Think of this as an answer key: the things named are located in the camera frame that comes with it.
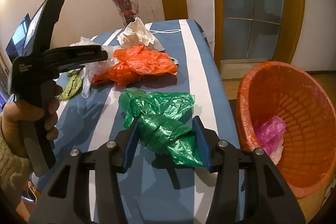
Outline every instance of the pink plastic bag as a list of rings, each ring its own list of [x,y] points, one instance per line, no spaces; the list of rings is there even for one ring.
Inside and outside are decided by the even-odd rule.
[[[268,156],[271,156],[273,152],[281,147],[280,143],[283,142],[286,132],[286,123],[277,115],[262,117],[256,119],[253,129],[261,147]]]

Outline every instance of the sweater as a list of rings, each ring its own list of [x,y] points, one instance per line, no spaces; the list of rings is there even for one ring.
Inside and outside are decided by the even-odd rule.
[[[33,172],[29,159],[14,155],[2,135],[2,115],[0,116],[0,186],[10,203],[16,208],[21,201],[21,193]]]

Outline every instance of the white cord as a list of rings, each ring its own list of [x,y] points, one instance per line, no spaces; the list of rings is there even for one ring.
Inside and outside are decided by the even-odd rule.
[[[174,32],[180,32],[180,29],[175,30],[165,30],[165,31],[156,31],[156,30],[149,30],[151,33],[174,33]]]

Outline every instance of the tablecloth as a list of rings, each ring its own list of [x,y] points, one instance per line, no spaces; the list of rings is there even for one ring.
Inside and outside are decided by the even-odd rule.
[[[218,70],[210,49],[194,20],[172,20],[146,24],[165,48],[165,52],[179,61],[178,74],[146,76],[131,86],[143,90],[162,92],[190,92],[195,104],[185,119],[192,126],[192,117],[199,115],[205,128],[216,131],[239,148],[238,136],[230,105],[222,87]],[[92,38],[101,45],[118,45],[117,35],[122,29]],[[57,83],[65,86],[68,79],[62,74]],[[118,98],[123,88],[111,84],[91,89],[91,96],[80,94],[58,109],[59,137],[55,141],[56,166],[45,176],[33,177],[40,190],[51,177],[53,170],[71,149],[82,152],[97,149],[123,130],[124,115],[118,108]],[[243,175],[240,173],[241,186]],[[205,168],[176,166],[164,155],[155,155],[140,143],[131,168],[118,174],[118,182],[125,213],[134,223],[205,223],[216,181],[216,174]],[[244,205],[244,193],[239,189],[239,208]],[[91,219],[99,222],[95,209],[95,174],[90,171]],[[243,210],[237,211],[241,219]]]

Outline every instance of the crumpled plastic bag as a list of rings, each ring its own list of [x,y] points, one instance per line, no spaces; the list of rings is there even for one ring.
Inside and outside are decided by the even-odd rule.
[[[145,28],[139,17],[127,25],[125,30],[118,35],[117,40],[122,48],[128,48],[138,44],[148,47],[149,50],[162,52],[165,50],[159,40]]]
[[[145,92],[137,88],[125,89],[118,100],[125,112],[124,127],[129,128],[134,117],[143,114],[160,114],[172,119],[180,119],[195,103],[190,93]]]
[[[168,54],[158,51],[149,51],[144,45],[117,49],[113,53],[119,63],[107,73],[95,75],[92,84],[103,84],[114,81],[116,85],[126,86],[139,81],[143,75],[177,74],[177,65]]]
[[[175,164],[203,167],[192,129],[179,120],[159,114],[141,115],[140,143],[158,154],[170,154]]]
[[[75,69],[67,72],[67,76],[70,79],[62,94],[58,97],[61,101],[67,101],[72,98],[82,86],[82,78],[78,75],[79,71],[79,69]]]
[[[253,129],[257,140],[275,165],[281,159],[286,123],[277,115],[256,119]]]
[[[119,97],[119,107],[126,114],[124,127],[129,128],[134,117],[139,117],[143,146],[171,155],[177,165],[201,167],[194,132],[179,121],[194,103],[189,93],[144,92],[137,88],[125,89]]]
[[[93,42],[91,39],[81,37],[80,41],[70,46],[85,46],[85,45],[99,45]],[[86,63],[85,68],[83,69],[84,79],[83,79],[83,89],[81,95],[87,99],[90,97],[90,86],[92,79],[95,75],[103,75],[110,70],[119,60],[113,56],[113,53],[117,49],[121,49],[120,46],[102,46],[104,51],[107,52],[108,58],[104,61]]]

